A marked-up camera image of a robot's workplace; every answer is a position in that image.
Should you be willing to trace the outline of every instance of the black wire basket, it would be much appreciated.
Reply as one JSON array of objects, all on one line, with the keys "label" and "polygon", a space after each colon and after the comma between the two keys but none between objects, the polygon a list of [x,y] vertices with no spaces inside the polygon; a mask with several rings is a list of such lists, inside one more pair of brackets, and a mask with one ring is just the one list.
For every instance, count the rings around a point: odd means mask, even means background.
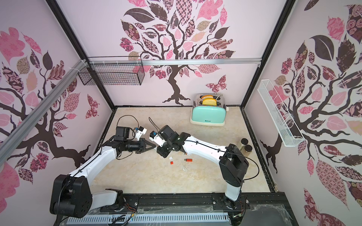
[{"label": "black wire basket", "polygon": [[142,60],[135,63],[119,63],[117,61],[93,61],[88,67],[78,72],[84,85],[96,85],[94,76],[103,85],[141,85],[144,78]]}]

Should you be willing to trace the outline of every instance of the toaster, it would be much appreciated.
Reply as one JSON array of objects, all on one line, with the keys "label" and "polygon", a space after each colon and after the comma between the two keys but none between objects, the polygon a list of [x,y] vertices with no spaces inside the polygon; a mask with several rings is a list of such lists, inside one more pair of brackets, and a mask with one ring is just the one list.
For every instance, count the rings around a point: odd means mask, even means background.
[{"label": "toaster", "polygon": [[222,95],[200,93],[194,98],[190,123],[197,125],[223,126],[229,108]]}]

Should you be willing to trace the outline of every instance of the pink wall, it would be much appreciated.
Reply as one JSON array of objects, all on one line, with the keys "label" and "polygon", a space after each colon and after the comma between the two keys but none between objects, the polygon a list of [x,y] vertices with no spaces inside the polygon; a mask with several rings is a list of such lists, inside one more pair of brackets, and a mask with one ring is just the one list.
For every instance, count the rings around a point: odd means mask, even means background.
[{"label": "pink wall", "polygon": [[246,106],[299,225],[362,221],[362,5],[347,5],[356,3],[298,1],[262,73],[289,107],[304,142],[282,144],[256,90]]},{"label": "pink wall", "polygon": [[[58,2],[88,56],[135,54],[144,60],[261,57],[285,4],[285,0]],[[135,14],[137,10],[148,16]],[[168,22],[176,26],[166,29]],[[105,87],[115,105],[192,105],[197,93],[213,93],[206,84],[218,84],[226,75],[227,87],[219,91],[227,104],[239,105],[257,68],[255,64],[204,67],[145,66],[141,86]]]},{"label": "pink wall", "polygon": [[[5,140],[79,57],[45,1],[0,7],[0,140]],[[97,87],[83,86],[77,77],[0,166],[2,225],[54,223],[49,213],[54,179],[92,155],[109,115]]]}]

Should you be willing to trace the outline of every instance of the aluminum rail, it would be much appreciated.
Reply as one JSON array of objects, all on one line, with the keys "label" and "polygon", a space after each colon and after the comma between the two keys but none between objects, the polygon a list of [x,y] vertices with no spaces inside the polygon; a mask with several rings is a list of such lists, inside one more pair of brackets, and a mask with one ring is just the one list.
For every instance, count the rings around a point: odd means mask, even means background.
[{"label": "aluminum rail", "polygon": [[51,108],[53,103],[60,97],[62,92],[70,85],[70,83],[78,75],[78,70],[85,67],[85,60],[80,60],[70,69],[63,79],[52,89],[40,104],[22,121],[22,123],[6,138],[0,146],[0,166],[12,154],[12,152],[25,139],[29,132]]}]

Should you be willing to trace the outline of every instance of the white wire basket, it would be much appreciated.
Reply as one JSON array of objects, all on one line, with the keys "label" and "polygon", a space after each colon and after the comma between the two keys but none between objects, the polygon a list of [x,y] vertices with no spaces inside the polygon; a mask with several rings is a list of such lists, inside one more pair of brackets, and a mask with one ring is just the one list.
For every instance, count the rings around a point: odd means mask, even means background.
[{"label": "white wire basket", "polygon": [[[274,98],[272,98],[269,94],[269,91],[274,90],[274,92],[277,94]],[[300,132],[300,129],[298,128],[297,124],[295,123],[292,114],[290,114],[288,107],[286,104],[282,101],[282,99],[279,96],[279,93],[276,91],[275,87],[273,86],[272,82],[269,79],[261,80],[260,85],[258,87],[258,92],[263,99],[266,108],[268,109],[270,116],[275,124],[275,127],[277,128],[280,137],[286,147],[295,147],[302,141],[304,141],[304,136]],[[281,111],[279,110],[277,104],[275,103],[275,100],[279,100],[277,102],[280,102],[280,106],[283,105],[283,111],[286,113],[283,113],[282,115]],[[298,132],[294,132],[293,134],[290,131],[289,126],[296,126],[298,129]]]}]

